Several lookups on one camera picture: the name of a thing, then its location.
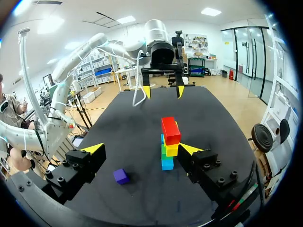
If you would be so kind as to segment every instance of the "block tower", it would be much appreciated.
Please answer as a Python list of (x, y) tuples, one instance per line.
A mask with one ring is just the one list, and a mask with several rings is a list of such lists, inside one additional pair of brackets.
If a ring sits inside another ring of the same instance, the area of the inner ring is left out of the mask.
[(178, 155), (181, 133), (173, 117), (162, 118), (161, 127), (163, 132), (161, 134), (162, 170), (172, 170), (174, 168), (174, 156)]

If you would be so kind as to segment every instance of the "black stool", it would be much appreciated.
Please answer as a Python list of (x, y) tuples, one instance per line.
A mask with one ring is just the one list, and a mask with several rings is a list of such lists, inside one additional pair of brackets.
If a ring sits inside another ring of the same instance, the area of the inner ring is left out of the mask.
[(253, 149), (255, 151), (257, 148), (267, 153), (271, 150), (273, 146), (273, 138), (270, 131), (263, 124), (255, 124), (251, 130), (251, 137), (249, 140), (253, 140), (256, 147)]

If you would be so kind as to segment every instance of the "wooden floor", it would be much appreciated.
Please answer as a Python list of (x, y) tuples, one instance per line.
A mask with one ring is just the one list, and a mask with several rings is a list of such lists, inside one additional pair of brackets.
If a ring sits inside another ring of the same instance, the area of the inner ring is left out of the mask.
[[(234, 120), (237, 122), (246, 138), (251, 137), (251, 129), (256, 123), (260, 123), (266, 109), (266, 105), (258, 98), (248, 98), (249, 90), (238, 84), (235, 81), (223, 78), (222, 76), (206, 76), (205, 78), (190, 78), (190, 83), (196, 82), (196, 86), (205, 86), (228, 110)], [(168, 86), (168, 79), (165, 76), (154, 77), (150, 80), (151, 84), (155, 84), (153, 88), (160, 86)], [(126, 80), (121, 81), (121, 85), (125, 84)], [(91, 121), (94, 124), (102, 115), (107, 106), (112, 102), (119, 92), (118, 84), (106, 83), (100, 85), (102, 94), (99, 95), (92, 103), (86, 104)], [(122, 86), (122, 89), (128, 89), (128, 86)], [(69, 108), (66, 115), (71, 114), (78, 124), (84, 125), (80, 115), (74, 108)], [(80, 131), (75, 128), (73, 133), (79, 134)], [(11, 173), (18, 172), (12, 166)]]

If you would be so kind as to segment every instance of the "person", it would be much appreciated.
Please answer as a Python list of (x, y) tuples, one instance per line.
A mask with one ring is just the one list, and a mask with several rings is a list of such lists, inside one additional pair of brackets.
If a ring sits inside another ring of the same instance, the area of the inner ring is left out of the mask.
[[(22, 129), (35, 129), (34, 122), (24, 121), (19, 115), (27, 110), (27, 103), (24, 101), (22, 104), (9, 94), (2, 92), (3, 76), (0, 74), (0, 105), (8, 102), (8, 105), (2, 105), (0, 110), (0, 121)], [(29, 160), (25, 157), (26, 152), (13, 148), (11, 145), (8, 148), (8, 153), (12, 159), (14, 167), (19, 171), (25, 171), (30, 168), (38, 175), (40, 174), (38, 162)]]

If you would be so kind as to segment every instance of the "green block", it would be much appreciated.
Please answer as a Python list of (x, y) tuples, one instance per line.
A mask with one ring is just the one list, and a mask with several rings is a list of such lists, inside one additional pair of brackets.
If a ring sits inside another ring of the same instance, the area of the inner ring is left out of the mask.
[(174, 157), (167, 157), (166, 156), (166, 149), (165, 149), (164, 144), (161, 145), (161, 159), (162, 160), (171, 160), (171, 159), (174, 159)]

